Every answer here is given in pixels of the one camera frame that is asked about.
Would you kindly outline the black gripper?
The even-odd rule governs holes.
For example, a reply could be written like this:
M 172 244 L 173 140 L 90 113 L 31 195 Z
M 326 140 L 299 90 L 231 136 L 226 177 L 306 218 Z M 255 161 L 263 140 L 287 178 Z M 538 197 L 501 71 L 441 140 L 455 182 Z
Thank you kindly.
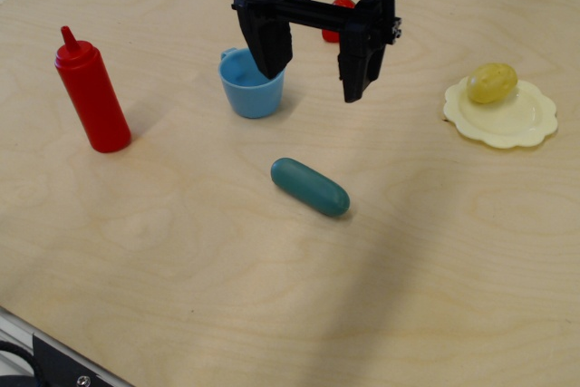
M 291 23 L 341 32 L 339 76 L 347 103 L 360 100 L 378 79 L 385 45 L 401 35 L 395 0 L 232 0 L 232 8 L 267 79 L 274 79 L 293 58 Z

